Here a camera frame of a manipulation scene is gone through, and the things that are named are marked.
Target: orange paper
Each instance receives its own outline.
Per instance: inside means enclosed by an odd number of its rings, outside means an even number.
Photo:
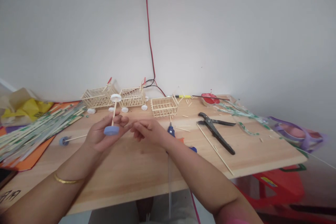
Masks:
[[[57,107],[54,110],[52,110],[52,112],[54,112],[58,109],[66,107],[70,104],[72,104],[73,106],[76,106],[78,103],[79,103],[79,101],[74,101],[74,102],[71,102],[71,103],[62,103],[62,104],[55,103],[54,106],[51,108],[51,110],[54,107]],[[5,135],[5,134],[6,134],[6,130],[5,130],[5,128],[2,127],[0,129],[0,136]],[[2,164],[0,164],[0,167],[6,168],[6,169],[9,169],[9,170],[17,170],[19,172],[22,172],[22,171],[29,170],[29,169],[33,168],[34,165],[37,163],[37,161],[42,156],[43,152],[46,150],[46,148],[49,146],[49,144],[52,142],[52,140],[54,138],[55,138],[55,136],[49,138],[47,141],[42,143],[25,160],[18,163],[15,167],[11,167],[11,164],[14,163],[15,161],[13,161],[12,163],[10,163],[7,166],[2,166]]]

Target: black pliers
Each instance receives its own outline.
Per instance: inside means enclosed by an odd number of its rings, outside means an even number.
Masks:
[[[226,126],[235,126],[235,123],[232,122],[225,122],[225,121],[219,121],[219,120],[213,120],[210,119],[206,114],[203,112],[198,114],[199,116],[202,116],[204,118],[204,121],[198,121],[197,123],[199,125],[206,125],[208,129],[212,132],[212,135],[217,138],[217,140],[223,145],[225,149],[227,149],[228,152],[230,152],[232,155],[236,154],[236,152],[231,148],[231,146],[224,140],[224,138],[220,135],[220,133],[216,130],[214,123],[226,125]]]

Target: popsicle stick cart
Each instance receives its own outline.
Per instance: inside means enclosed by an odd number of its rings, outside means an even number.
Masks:
[[[147,110],[146,98],[144,93],[145,80],[140,83],[140,87],[131,87],[122,89],[120,91],[121,101],[119,102],[122,107],[121,111],[127,112],[128,107],[141,106],[142,110]]]
[[[117,93],[117,91],[111,84],[111,80],[112,77],[105,87],[85,91],[81,99],[88,108],[88,113],[94,114],[96,108],[112,107],[114,105],[114,102],[111,101],[111,95]]]
[[[176,115],[178,105],[174,94],[171,97],[153,98],[150,101],[153,116],[156,118]]]

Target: wooden table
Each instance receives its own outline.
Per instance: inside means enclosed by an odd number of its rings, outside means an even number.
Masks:
[[[142,111],[140,107],[132,107],[129,108],[127,114],[122,114],[130,117],[131,120],[152,119],[149,103],[150,101],[147,102],[149,107],[147,111]],[[235,150],[235,155],[229,154],[211,135],[206,126],[201,126],[212,144],[217,147],[222,158],[234,172],[234,176],[232,176],[197,127],[196,122],[203,119],[198,116],[199,112],[204,112],[211,119],[235,122],[231,115],[218,112],[214,107],[205,107],[201,102],[201,98],[195,97],[190,107],[183,100],[178,107],[177,115],[172,119],[174,127],[190,125],[191,127],[187,129],[191,132],[174,128],[175,136],[177,138],[184,137],[184,143],[187,146],[195,146],[199,155],[211,162],[229,179],[294,165],[307,160],[289,143],[279,139],[277,133],[267,130],[252,119],[239,118],[249,131],[259,132],[260,136],[258,137],[249,136],[238,125],[230,127],[215,124],[219,133]],[[71,141],[68,146],[60,146],[58,141],[61,137],[85,135],[92,124],[108,113],[107,109],[98,110],[96,114],[90,115],[88,118],[83,117],[56,136],[32,170],[17,174],[2,188],[0,191],[1,211],[7,209],[55,171],[84,141],[84,138],[81,138]],[[164,128],[168,128],[169,118],[160,118],[158,121]],[[172,191],[188,188],[175,166],[172,172],[171,187]],[[140,143],[136,142],[132,138],[132,134],[128,132],[104,153],[97,169],[75,200],[68,214],[165,193],[168,193],[167,154],[163,149],[155,147],[145,140]]]

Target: bundle of sticks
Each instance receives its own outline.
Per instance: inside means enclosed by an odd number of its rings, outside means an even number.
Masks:
[[[0,162],[11,167],[25,160],[39,145],[81,119],[86,110],[80,102],[55,110],[54,107],[35,122],[9,134],[0,136]]]

